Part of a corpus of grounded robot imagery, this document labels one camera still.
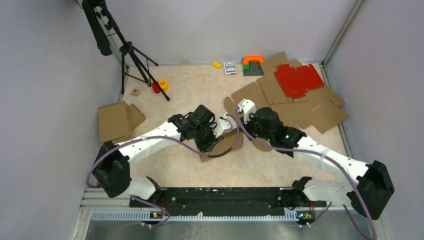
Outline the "brown cardboard box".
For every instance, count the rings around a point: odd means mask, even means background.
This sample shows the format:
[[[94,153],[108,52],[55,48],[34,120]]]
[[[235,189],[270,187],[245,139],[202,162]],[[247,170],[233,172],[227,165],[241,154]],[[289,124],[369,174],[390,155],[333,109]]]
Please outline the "brown cardboard box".
[[[97,109],[99,142],[120,143],[133,138],[133,130],[142,124],[146,117],[134,105],[119,101]]]
[[[210,151],[210,152],[206,152],[206,153],[208,155],[221,154],[233,145],[236,138],[237,138],[237,130],[236,129],[234,129],[230,132],[227,132],[222,136],[222,140],[220,142],[218,142],[213,147],[213,150]],[[233,151],[237,151],[237,150],[241,149],[243,147],[243,143],[244,143],[244,133],[243,133],[242,130],[240,130],[237,142],[236,142],[235,146],[232,148],[231,151],[233,152]]]

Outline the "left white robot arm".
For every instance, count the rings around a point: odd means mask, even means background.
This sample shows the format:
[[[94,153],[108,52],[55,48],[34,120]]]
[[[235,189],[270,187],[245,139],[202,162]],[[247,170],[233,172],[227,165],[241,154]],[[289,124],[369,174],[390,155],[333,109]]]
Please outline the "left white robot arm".
[[[194,140],[194,152],[206,156],[232,128],[227,115],[219,118],[204,105],[185,115],[175,114],[160,126],[131,140],[107,141],[99,149],[90,174],[109,198],[134,195],[149,207],[160,202],[160,193],[146,177],[132,177],[131,169],[145,158],[173,144]]]

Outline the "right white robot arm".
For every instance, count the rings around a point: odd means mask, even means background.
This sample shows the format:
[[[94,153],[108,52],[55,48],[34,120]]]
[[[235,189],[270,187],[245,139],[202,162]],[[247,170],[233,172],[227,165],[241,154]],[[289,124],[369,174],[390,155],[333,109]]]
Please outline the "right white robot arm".
[[[336,182],[303,177],[294,181],[293,200],[299,206],[325,201],[351,206],[357,213],[378,220],[395,192],[387,166],[340,154],[305,132],[285,126],[270,107],[256,109],[251,102],[237,106],[242,130],[255,143],[310,163],[337,178]]]

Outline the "playing card deck box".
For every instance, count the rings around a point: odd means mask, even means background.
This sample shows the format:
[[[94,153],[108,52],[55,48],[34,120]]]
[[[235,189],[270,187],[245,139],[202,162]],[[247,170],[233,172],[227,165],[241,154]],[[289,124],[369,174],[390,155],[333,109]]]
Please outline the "playing card deck box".
[[[237,74],[237,65],[236,65],[236,62],[234,60],[224,61],[223,66],[224,66],[224,73],[226,75]]]

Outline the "folded brown cardboard box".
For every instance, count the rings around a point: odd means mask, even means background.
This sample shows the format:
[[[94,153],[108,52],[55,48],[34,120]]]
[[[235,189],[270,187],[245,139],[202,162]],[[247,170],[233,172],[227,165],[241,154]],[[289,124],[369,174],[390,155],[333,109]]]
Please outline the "folded brown cardboard box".
[[[133,138],[133,130],[142,124],[146,117],[134,105],[119,101],[97,109],[99,142],[120,143]]]

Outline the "small brown cardboard blank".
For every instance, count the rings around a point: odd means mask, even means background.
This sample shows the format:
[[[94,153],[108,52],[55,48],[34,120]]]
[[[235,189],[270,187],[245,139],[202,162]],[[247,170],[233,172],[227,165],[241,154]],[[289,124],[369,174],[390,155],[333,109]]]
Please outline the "small brown cardboard blank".
[[[299,103],[308,101],[310,99],[308,96],[296,99],[287,97],[277,81],[268,80],[265,76],[258,78],[256,82],[262,88],[266,101],[270,105]]]

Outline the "red flat cardboard blank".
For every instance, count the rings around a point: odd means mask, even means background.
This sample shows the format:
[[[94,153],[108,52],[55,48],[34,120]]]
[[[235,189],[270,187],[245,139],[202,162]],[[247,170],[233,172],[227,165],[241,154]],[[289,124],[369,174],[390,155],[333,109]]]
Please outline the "red flat cardboard blank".
[[[324,82],[312,64],[291,67],[282,64],[277,67],[274,76],[286,97],[300,99],[311,90],[324,87]]]

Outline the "yellow round toy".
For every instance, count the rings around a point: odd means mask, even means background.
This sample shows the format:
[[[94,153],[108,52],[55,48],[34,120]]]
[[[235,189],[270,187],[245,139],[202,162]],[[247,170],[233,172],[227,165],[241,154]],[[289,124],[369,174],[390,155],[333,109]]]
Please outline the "yellow round toy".
[[[160,88],[164,91],[167,92],[169,89],[169,84],[165,79],[161,79],[159,82],[159,86]]]

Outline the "green toy block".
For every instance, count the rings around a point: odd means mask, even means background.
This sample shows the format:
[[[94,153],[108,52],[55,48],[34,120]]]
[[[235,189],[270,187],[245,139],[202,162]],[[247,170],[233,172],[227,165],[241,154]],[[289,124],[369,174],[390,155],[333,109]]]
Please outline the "green toy block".
[[[244,65],[243,65],[243,70],[244,70],[244,71],[250,71],[250,69],[251,69],[251,68],[250,68],[250,65],[249,65],[249,64],[244,64]]]

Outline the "large brown cardboard sheet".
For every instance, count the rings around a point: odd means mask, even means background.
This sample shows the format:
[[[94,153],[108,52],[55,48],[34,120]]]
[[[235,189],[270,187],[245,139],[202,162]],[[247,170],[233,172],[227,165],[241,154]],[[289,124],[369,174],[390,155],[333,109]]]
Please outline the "large brown cardboard sheet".
[[[284,51],[268,58],[260,64],[262,71],[268,80],[277,81],[274,72],[280,65],[289,64],[290,67],[301,67],[309,64],[302,64],[297,59],[289,60]],[[338,96],[329,86],[324,83],[324,87],[310,90],[306,93],[309,100],[297,103],[281,103],[271,105],[267,102],[261,86],[254,80],[233,92],[223,100],[224,109],[231,114],[235,113],[236,105],[242,99],[249,99],[255,103],[256,109],[270,107],[278,113],[279,119],[284,125],[296,129],[306,129],[313,126],[321,134],[326,133],[336,127],[348,117],[348,114],[341,110],[344,100]]]

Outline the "yellow small block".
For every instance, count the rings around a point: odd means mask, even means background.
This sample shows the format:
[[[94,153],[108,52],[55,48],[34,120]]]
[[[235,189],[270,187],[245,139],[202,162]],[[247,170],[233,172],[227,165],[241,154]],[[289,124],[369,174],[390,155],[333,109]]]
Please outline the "yellow small block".
[[[222,67],[222,64],[221,64],[221,63],[219,63],[219,62],[217,62],[217,61],[214,61],[214,62],[212,63],[212,65],[213,65],[214,67],[218,68],[218,69],[220,69],[220,68]]]

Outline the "orange horseshoe toy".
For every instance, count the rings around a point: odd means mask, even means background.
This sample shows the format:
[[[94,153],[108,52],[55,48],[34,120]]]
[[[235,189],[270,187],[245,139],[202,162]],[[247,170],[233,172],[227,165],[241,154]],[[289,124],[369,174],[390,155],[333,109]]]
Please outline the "orange horseshoe toy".
[[[245,56],[242,60],[243,65],[248,65],[250,62],[258,62],[259,64],[262,64],[265,61],[265,59],[262,56],[259,55],[248,55]]]

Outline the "small wooden cube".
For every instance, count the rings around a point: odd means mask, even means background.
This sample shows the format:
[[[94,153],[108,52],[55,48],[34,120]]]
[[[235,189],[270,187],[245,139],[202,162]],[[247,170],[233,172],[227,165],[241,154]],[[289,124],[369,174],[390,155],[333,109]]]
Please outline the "small wooden cube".
[[[140,95],[140,90],[138,88],[134,88],[131,91],[131,95],[134,96],[134,97],[138,97]]]

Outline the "grey lego base plate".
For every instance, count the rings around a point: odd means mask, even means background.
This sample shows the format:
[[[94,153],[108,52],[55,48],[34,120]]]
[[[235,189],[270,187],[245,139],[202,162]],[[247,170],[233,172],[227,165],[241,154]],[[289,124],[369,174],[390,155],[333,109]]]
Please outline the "grey lego base plate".
[[[252,77],[252,76],[264,75],[262,67],[258,62],[250,62],[249,65],[250,65],[250,71],[244,71],[244,65],[243,65],[243,76]]]

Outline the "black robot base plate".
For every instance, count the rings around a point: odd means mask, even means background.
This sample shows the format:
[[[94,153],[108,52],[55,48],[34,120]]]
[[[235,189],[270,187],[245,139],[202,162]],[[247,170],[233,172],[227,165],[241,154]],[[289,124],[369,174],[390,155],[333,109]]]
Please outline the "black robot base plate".
[[[131,208],[150,204],[167,210],[173,217],[282,217],[291,210],[327,206],[310,201],[291,187],[168,187],[158,189],[146,203],[129,201]]]

